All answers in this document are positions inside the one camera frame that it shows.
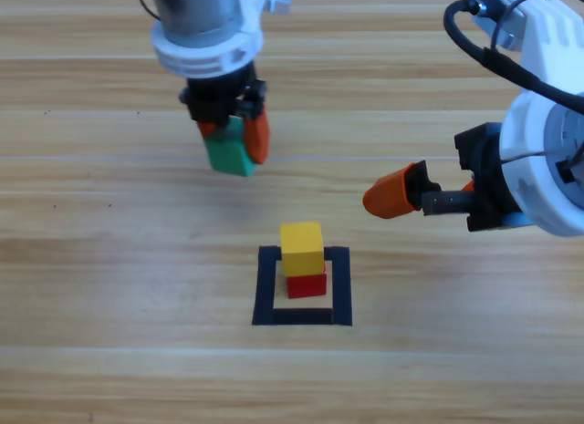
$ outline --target red block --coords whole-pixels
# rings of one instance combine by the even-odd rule
[[[327,270],[318,275],[289,276],[286,279],[288,298],[308,298],[327,294]]]

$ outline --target stacked blocks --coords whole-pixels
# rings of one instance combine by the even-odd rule
[[[245,128],[242,119],[231,117],[225,128],[205,132],[202,131],[204,145],[214,171],[239,176],[251,176],[254,173],[256,164],[245,150]]]
[[[280,227],[280,241],[288,298],[325,295],[327,271],[320,223],[285,223]]]

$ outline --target yellow block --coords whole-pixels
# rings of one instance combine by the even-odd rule
[[[282,224],[280,242],[285,276],[316,275],[324,272],[325,249],[319,222]]]

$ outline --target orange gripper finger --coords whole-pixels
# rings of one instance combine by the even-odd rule
[[[257,119],[244,121],[244,144],[247,155],[257,164],[264,164],[270,142],[270,125],[267,122],[266,107]]]
[[[197,126],[199,127],[199,130],[201,131],[201,135],[203,136],[204,139],[209,137],[215,131],[215,125],[213,123],[205,123],[202,121],[197,121]]]
[[[463,191],[475,191],[475,181],[470,181],[463,187]]]
[[[363,196],[365,209],[382,219],[392,219],[415,211],[408,201],[405,174],[415,164],[380,178]]]

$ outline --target black cable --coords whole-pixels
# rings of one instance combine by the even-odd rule
[[[471,12],[472,3],[470,0],[458,0],[450,4],[444,11],[444,29],[448,36],[459,46],[469,57],[477,62],[483,61],[483,50],[475,45],[470,39],[464,36],[463,32],[454,22],[454,16],[459,12]]]
[[[153,12],[150,10],[150,8],[148,7],[148,5],[146,5],[146,2],[144,2],[144,0],[140,0],[140,4],[141,4],[141,5],[142,5],[142,7],[144,8],[144,10],[145,10],[145,11],[146,11],[148,14],[150,14],[150,16],[151,16],[152,18],[156,18],[157,20],[159,20],[159,21],[160,21],[160,19],[161,19],[161,18],[160,18],[159,16],[157,16],[156,14],[154,14],[154,13],[153,13]]]

